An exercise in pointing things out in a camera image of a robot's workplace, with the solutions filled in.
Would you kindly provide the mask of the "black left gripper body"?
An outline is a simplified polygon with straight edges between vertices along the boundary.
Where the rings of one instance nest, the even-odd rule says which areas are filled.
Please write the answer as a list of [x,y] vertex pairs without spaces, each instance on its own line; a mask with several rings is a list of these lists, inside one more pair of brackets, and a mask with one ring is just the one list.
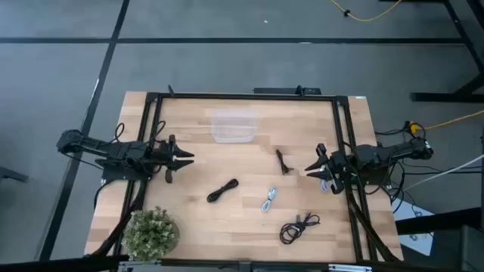
[[167,141],[162,140],[157,147],[153,148],[151,157],[157,161],[158,165],[166,167],[165,180],[168,184],[171,184],[175,162],[175,135],[171,134]]

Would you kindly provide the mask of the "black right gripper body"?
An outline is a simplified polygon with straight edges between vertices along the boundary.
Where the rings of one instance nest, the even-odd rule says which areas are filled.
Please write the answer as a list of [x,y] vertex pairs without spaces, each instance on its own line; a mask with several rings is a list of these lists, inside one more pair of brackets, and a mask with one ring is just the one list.
[[[316,147],[318,156],[327,155],[327,149],[324,144],[318,144]],[[335,151],[330,154],[326,165],[321,168],[328,168],[333,175],[332,180],[322,180],[326,183],[330,182],[330,189],[333,194],[342,193],[345,189],[351,188],[351,173],[349,171],[348,161],[346,156],[341,151]]]

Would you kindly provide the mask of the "green artificial potted plant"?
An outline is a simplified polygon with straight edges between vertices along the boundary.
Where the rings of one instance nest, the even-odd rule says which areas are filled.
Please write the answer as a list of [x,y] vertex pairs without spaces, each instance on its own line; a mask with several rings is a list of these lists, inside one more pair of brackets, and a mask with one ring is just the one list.
[[159,206],[137,210],[123,232],[122,245],[130,261],[156,261],[170,253],[180,240],[180,230],[167,211]]

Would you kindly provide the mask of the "black aluminium table frame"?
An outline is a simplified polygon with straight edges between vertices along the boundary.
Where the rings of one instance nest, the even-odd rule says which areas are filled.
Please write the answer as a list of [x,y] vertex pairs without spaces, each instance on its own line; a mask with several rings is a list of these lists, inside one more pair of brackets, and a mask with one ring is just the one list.
[[[211,132],[216,109],[251,109],[254,141],[218,144]],[[352,234],[344,194],[323,193],[305,168],[322,143],[329,152],[347,144],[373,144],[367,101],[316,97],[252,100],[163,97],[149,106],[166,122],[193,163],[147,186],[144,207],[165,209],[181,232],[169,253],[177,261],[355,261],[368,257],[363,233]]]

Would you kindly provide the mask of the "black bar behind table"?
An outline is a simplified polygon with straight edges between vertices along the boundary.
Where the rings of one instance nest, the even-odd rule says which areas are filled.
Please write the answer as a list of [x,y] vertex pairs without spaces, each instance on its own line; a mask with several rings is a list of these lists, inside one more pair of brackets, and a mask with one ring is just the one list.
[[254,88],[254,94],[294,94],[298,96],[322,95],[320,88],[307,88],[298,85],[294,88]]

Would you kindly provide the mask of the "clear plastic container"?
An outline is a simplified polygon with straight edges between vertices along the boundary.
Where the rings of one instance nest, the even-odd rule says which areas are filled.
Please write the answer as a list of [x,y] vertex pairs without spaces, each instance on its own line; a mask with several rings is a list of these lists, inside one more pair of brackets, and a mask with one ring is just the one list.
[[218,144],[245,144],[254,141],[257,115],[251,109],[216,109],[212,112],[211,132]]

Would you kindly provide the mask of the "white sheet on floor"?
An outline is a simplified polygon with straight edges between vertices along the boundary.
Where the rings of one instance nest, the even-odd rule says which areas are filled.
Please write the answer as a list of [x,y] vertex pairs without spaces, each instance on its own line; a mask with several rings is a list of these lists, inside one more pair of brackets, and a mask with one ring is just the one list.
[[[432,212],[406,201],[403,201],[402,204],[400,204],[400,201],[395,201],[392,207],[394,208],[393,216],[396,221],[433,215]],[[399,234],[399,242],[402,246],[419,252],[422,255],[430,256],[433,245],[433,232]]]

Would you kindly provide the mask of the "black table stand leg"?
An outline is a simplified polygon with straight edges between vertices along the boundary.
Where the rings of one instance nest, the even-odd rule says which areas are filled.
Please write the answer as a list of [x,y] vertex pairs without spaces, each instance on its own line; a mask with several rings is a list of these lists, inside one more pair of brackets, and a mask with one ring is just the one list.
[[452,7],[451,2],[449,0],[438,0],[438,3],[444,4],[462,43],[473,58],[479,73],[456,91],[450,93],[412,92],[410,93],[410,99],[414,102],[484,103],[484,94],[475,94],[479,88],[484,87],[484,64],[480,60],[479,55],[477,54],[477,51],[456,11]]

